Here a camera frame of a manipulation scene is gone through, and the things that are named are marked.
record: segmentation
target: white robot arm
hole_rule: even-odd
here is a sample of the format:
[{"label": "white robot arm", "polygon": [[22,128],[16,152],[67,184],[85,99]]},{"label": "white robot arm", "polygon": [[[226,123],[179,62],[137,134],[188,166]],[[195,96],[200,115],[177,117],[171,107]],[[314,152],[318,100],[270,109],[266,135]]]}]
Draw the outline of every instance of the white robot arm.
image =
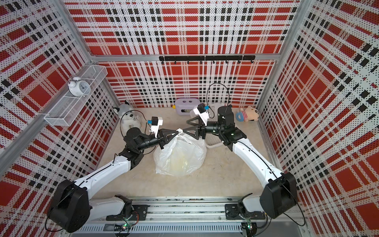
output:
[{"label": "white robot arm", "polygon": [[[220,107],[217,122],[208,122],[207,113],[204,104],[199,105],[198,117],[187,121],[194,126],[183,129],[183,132],[196,139],[204,139],[207,133],[217,135],[224,145],[245,161],[264,187],[262,195],[249,195],[241,200],[238,206],[241,215],[249,218],[256,211],[265,211],[271,218],[276,218],[295,206],[295,178],[290,173],[283,174],[253,147],[246,135],[235,127],[231,108]],[[138,165],[144,149],[156,145],[163,149],[179,133],[176,130],[158,129],[163,124],[160,117],[153,117],[149,123],[154,134],[142,134],[139,128],[131,128],[124,137],[125,149],[113,161],[73,182],[61,182],[54,193],[48,218],[66,231],[74,232],[89,220],[131,210],[131,201],[120,195],[109,199],[91,198],[110,181]]]}]

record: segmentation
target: plastic bag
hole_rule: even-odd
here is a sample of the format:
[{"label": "plastic bag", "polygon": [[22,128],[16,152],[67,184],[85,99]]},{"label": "plastic bag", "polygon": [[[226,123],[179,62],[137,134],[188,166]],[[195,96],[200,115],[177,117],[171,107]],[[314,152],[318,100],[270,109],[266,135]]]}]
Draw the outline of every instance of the plastic bag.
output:
[{"label": "plastic bag", "polygon": [[154,152],[155,171],[157,174],[171,176],[189,175],[204,162],[207,154],[205,140],[195,138],[178,129],[176,135],[164,149],[156,149]]}]

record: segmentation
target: plaid wall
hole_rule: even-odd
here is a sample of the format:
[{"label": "plaid wall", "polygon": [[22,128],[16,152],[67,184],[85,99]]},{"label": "plaid wall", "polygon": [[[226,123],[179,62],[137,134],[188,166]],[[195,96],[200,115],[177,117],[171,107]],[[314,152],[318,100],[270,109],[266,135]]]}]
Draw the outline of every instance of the plaid wall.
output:
[{"label": "plaid wall", "polygon": [[263,119],[317,236],[379,235],[379,1],[312,0]]},{"label": "plaid wall", "polygon": [[[0,152],[87,62],[53,1],[0,3]],[[46,125],[0,180],[0,236],[44,230],[58,183],[92,172],[115,126],[99,86],[70,127]],[[57,229],[50,224],[48,228]]]},{"label": "plaid wall", "polygon": [[0,3],[0,152],[87,62],[51,1]]},{"label": "plaid wall", "polygon": [[278,53],[300,0],[64,0],[94,55]]},{"label": "plaid wall", "polygon": [[55,234],[44,229],[54,190],[96,169],[116,125],[112,106],[100,85],[70,127],[46,125],[22,152],[0,181],[0,236]]},{"label": "plaid wall", "polygon": [[[121,102],[137,107],[171,107],[178,98],[198,98],[205,102],[208,87],[222,83],[230,90],[231,104],[255,106],[261,96],[274,61],[205,62],[103,62],[107,79]],[[227,103],[223,86],[213,85],[209,103]]]}]

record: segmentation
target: alarm clock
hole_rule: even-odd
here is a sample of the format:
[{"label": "alarm clock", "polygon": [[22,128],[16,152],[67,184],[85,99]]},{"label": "alarm clock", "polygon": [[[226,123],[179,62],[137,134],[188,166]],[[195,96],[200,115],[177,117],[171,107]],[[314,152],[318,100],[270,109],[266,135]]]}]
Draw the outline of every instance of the alarm clock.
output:
[{"label": "alarm clock", "polygon": [[89,84],[82,80],[80,77],[74,77],[72,81],[68,84],[70,92],[74,96],[82,96],[82,95],[88,95],[91,92],[91,88],[89,87]]}]

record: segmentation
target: floor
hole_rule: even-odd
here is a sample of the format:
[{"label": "floor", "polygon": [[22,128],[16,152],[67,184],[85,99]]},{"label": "floor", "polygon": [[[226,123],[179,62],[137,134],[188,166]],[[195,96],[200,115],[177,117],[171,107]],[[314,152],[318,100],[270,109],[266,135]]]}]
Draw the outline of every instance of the floor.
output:
[{"label": "floor", "polygon": [[[139,108],[146,119],[162,117],[160,128],[178,129],[190,127],[186,120],[190,116],[180,116],[172,108]],[[253,146],[268,159],[258,123],[238,122],[236,126],[250,139]],[[99,167],[113,160],[114,154],[125,147],[119,125],[114,131]],[[155,173],[153,153],[145,155],[138,166],[120,175],[94,198],[110,198],[116,194],[124,196],[244,196],[248,193],[261,194],[263,187],[249,167],[226,146],[208,148],[203,166],[185,177],[165,176]]]}]

